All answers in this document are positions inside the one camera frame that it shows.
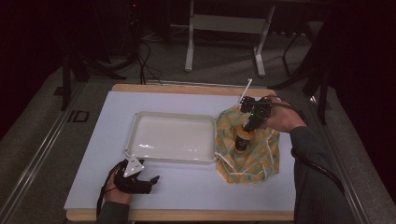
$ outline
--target patterned cloth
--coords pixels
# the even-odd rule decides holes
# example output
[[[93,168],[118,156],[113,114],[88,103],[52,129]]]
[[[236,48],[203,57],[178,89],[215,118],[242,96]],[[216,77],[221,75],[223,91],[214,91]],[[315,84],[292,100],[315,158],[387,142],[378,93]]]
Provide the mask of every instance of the patterned cloth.
[[[249,113],[234,106],[223,111],[217,120],[217,170],[230,184],[259,183],[279,173],[279,132],[274,129],[255,130],[247,149],[235,152],[236,127],[248,117]]]

